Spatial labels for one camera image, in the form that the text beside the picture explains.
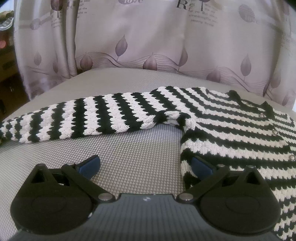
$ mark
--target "curtain fold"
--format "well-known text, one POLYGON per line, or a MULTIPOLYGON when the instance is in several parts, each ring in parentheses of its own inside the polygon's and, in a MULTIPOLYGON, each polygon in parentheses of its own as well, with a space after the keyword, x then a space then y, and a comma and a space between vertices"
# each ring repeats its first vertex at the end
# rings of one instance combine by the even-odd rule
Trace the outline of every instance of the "curtain fold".
POLYGON ((77 73, 123 67, 295 102, 296 12, 284 0, 17 0, 15 8, 30 99, 77 73))

